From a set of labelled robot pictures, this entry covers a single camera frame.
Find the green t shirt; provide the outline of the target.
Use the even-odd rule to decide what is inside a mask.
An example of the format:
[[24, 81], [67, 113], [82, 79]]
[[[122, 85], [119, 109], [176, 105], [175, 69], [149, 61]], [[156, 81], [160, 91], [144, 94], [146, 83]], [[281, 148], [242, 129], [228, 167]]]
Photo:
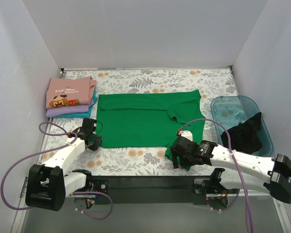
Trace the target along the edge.
[[176, 140], [177, 131], [186, 123], [193, 141], [203, 139], [204, 116], [198, 90], [176, 93], [100, 95], [97, 102], [97, 131], [106, 149], [127, 147], [166, 147]]

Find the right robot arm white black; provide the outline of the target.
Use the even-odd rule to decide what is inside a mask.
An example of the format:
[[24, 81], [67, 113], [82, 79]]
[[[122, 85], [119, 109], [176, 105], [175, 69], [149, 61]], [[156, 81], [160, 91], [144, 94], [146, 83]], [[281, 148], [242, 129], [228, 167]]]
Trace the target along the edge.
[[225, 189], [246, 189], [270, 194], [291, 204], [291, 160], [278, 154], [276, 158], [257, 157], [229, 150], [214, 142], [203, 140], [197, 144], [179, 136], [170, 148], [174, 168], [179, 166], [209, 165], [218, 175], [210, 180], [215, 193]]

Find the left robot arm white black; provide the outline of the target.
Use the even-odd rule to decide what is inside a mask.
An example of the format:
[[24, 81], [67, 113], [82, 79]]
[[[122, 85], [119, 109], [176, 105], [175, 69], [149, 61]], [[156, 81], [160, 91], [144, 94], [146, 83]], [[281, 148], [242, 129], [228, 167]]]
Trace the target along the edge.
[[86, 149], [96, 151], [100, 147], [102, 137], [95, 134], [98, 122], [84, 118], [82, 125], [68, 135], [66, 147], [43, 164], [30, 168], [25, 196], [27, 206], [58, 211], [65, 198], [75, 191], [89, 194], [93, 190], [90, 171], [76, 169], [67, 174], [67, 170]]

